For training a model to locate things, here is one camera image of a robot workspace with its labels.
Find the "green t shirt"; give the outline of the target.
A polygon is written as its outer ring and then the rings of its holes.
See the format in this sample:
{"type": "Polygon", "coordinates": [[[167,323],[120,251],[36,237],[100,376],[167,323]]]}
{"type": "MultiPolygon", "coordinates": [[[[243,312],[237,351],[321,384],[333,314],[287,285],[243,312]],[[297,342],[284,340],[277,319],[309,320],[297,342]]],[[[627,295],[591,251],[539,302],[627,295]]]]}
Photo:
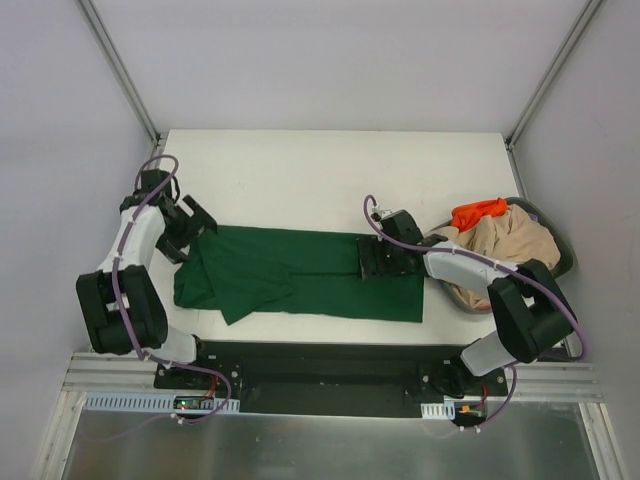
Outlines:
{"type": "Polygon", "coordinates": [[[221,226],[191,245],[173,301],[233,325],[254,312],[419,323],[420,275],[359,275],[357,234],[221,226]]]}

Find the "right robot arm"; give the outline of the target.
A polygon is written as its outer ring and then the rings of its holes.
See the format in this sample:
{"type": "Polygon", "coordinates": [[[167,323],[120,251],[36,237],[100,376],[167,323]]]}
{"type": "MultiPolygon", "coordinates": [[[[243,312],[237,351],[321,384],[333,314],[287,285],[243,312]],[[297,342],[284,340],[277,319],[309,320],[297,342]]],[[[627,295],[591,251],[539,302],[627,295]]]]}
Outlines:
{"type": "Polygon", "coordinates": [[[502,261],[438,233],[425,237],[405,210],[386,216],[374,210],[364,215],[375,232],[358,239],[364,276],[420,273],[489,300],[494,330],[450,361],[450,382],[457,392],[473,394],[484,385],[486,374],[534,362],[577,331],[573,311],[541,261],[502,261]]]}

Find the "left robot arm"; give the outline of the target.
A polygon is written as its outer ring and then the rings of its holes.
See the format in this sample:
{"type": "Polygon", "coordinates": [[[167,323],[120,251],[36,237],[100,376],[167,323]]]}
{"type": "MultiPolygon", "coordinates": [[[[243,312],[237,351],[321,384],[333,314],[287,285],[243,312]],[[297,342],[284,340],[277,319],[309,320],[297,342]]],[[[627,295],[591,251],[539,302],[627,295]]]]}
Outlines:
{"type": "Polygon", "coordinates": [[[199,340],[169,325],[149,275],[156,252],[176,265],[191,246],[218,229],[214,218],[191,196],[180,205],[177,179],[168,171],[142,171],[134,191],[119,207],[120,227],[97,270],[76,281],[76,292],[93,350],[99,354],[140,353],[178,363],[176,375],[188,388],[204,387],[210,363],[198,356],[199,340]]]}

